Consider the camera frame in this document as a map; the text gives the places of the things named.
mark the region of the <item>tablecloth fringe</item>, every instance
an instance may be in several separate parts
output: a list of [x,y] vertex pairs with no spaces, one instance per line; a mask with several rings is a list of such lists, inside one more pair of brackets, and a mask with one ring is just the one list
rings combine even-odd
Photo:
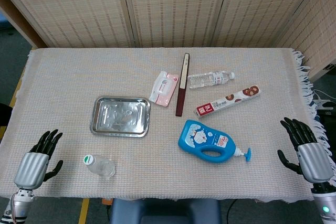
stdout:
[[331,159],[332,152],[329,150],[330,145],[326,136],[326,130],[324,129],[324,126],[316,120],[316,118],[318,118],[319,116],[317,116],[317,105],[313,103],[313,84],[310,83],[308,79],[308,70],[310,69],[310,67],[302,66],[302,59],[304,58],[304,55],[300,51],[292,49],[292,53],[298,64],[297,74],[301,84],[303,100],[306,104],[307,113],[310,115],[309,118],[311,119],[311,125],[313,125],[312,130],[317,141],[323,145],[323,148],[328,155],[329,162],[334,171],[334,176],[331,178],[330,183],[336,186],[336,164]]

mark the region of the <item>pink wet wipes package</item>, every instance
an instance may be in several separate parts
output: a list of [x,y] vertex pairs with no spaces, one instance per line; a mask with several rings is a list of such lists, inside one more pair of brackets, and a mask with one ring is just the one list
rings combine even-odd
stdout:
[[149,100],[161,106],[168,106],[178,81],[177,74],[161,71],[154,82],[152,94]]

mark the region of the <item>metal tray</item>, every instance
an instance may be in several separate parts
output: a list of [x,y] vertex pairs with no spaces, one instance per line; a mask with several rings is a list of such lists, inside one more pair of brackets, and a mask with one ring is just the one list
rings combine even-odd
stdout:
[[151,104],[145,98],[98,97],[90,125],[93,134],[143,137],[149,126]]

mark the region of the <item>bottle label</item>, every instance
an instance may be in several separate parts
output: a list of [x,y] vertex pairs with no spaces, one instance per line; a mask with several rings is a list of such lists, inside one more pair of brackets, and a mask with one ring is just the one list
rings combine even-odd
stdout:
[[86,165],[91,165],[92,164],[92,162],[93,162],[93,156],[92,155],[86,155],[85,157],[84,157],[84,164],[86,164]]
[[214,72],[213,77],[215,80],[215,85],[222,84],[223,83],[223,73],[222,72]]

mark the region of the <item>gray floor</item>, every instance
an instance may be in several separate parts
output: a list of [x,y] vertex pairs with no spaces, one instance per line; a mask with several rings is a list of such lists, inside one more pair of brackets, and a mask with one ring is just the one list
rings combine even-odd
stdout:
[[[0,103],[9,104],[27,60],[31,46],[13,28],[0,30]],[[315,85],[317,89],[336,97],[336,76],[325,75]],[[81,199],[37,198],[26,221],[30,223],[78,223]],[[222,218],[232,200],[222,200]],[[0,212],[8,199],[0,198]],[[87,223],[108,223],[106,207],[101,199],[90,199]],[[256,203],[239,199],[229,213],[229,223],[322,223],[313,202],[298,201],[287,204],[282,201]]]

